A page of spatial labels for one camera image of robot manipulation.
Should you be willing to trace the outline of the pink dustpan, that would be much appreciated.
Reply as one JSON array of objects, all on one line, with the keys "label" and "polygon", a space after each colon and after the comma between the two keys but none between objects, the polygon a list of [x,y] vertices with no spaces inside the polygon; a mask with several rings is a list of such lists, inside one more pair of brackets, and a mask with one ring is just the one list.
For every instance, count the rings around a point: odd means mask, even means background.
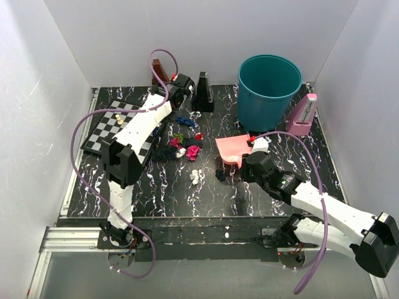
[{"label": "pink dustpan", "polygon": [[240,169],[243,163],[243,155],[250,154],[252,151],[247,143],[249,139],[249,134],[216,138],[216,146],[223,162],[228,165],[236,164]]}]

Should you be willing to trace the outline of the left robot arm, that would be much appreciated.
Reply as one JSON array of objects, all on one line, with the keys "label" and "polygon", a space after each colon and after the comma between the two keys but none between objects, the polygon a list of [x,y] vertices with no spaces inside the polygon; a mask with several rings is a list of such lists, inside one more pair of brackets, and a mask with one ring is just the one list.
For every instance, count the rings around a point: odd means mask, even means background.
[{"label": "left robot arm", "polygon": [[139,154],[163,119],[194,94],[194,81],[183,74],[178,74],[166,87],[152,86],[141,107],[146,112],[135,114],[120,132],[102,141],[101,158],[112,207],[107,224],[100,227],[119,249],[126,249],[133,242],[133,229],[129,227],[133,222],[132,191],[144,167]]}]

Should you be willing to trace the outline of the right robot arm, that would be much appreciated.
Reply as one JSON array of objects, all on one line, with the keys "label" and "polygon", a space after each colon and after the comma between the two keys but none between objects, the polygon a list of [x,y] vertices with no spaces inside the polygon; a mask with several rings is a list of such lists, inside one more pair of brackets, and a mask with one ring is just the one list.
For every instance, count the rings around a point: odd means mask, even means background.
[{"label": "right robot arm", "polygon": [[313,221],[293,214],[272,235],[272,242],[296,247],[301,243],[326,246],[352,259],[368,273],[385,278],[398,258],[398,226],[381,212],[373,215],[338,201],[291,171],[281,171],[262,151],[243,156],[241,176],[256,183],[277,201],[309,212]]}]

